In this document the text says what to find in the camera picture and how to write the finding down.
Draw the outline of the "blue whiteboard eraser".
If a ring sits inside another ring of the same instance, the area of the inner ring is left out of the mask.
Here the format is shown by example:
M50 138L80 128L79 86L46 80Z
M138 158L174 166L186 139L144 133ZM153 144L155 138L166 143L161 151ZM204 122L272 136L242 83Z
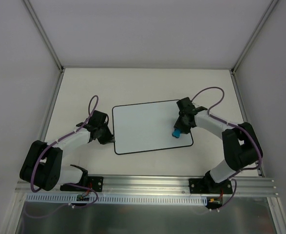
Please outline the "blue whiteboard eraser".
M174 131L172 132L172 136L174 138L180 138L181 135L181 131L179 129L174 129Z

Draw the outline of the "white whiteboard black frame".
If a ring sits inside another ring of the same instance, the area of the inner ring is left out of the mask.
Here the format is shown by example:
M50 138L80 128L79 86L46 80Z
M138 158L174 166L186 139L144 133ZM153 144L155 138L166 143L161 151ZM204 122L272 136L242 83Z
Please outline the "white whiteboard black frame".
M179 117L176 103L173 99L113 107L114 152L128 155L192 146L191 134L172 136Z

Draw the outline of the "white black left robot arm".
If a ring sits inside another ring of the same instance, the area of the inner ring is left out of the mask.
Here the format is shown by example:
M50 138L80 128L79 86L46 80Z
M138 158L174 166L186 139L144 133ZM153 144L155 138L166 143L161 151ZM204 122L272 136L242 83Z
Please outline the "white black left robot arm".
M108 126L109 116L93 111L85 122L76 125L65 136L50 142L34 141L21 167L19 177L30 183L31 191L50 191L60 185L62 191L83 191L93 188L94 182L88 170L77 166L62 166L65 156L78 147L97 140L101 145L114 142L114 135Z

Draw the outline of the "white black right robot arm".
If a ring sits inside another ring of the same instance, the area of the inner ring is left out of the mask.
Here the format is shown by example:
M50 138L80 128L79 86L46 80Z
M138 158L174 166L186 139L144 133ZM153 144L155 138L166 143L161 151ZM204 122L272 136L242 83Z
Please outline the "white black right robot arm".
M202 179L189 179L192 194L231 194L230 179L255 162L260 163L263 151L252 125L230 123L198 106L186 97L177 102L179 116L172 136L179 138L189 134L193 128L201 128L214 134L223 143L224 159L205 173Z

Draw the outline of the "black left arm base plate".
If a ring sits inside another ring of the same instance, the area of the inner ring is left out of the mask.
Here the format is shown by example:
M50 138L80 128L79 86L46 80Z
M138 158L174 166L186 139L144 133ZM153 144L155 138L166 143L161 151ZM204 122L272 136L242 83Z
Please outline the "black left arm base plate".
M96 192L102 192L103 188L103 180L104 177L102 176L84 176L76 185L81 187L88 187L93 189ZM61 191L65 192L85 192L86 189L71 186L68 184L64 184L60 186Z

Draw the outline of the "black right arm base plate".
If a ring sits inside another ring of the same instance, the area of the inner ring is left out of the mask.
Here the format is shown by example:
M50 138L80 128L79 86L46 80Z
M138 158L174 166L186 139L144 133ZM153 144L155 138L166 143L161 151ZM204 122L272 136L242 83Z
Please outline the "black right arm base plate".
M191 194L226 194L233 193L232 185L229 180L221 183L206 182L203 178L190 178L189 190Z

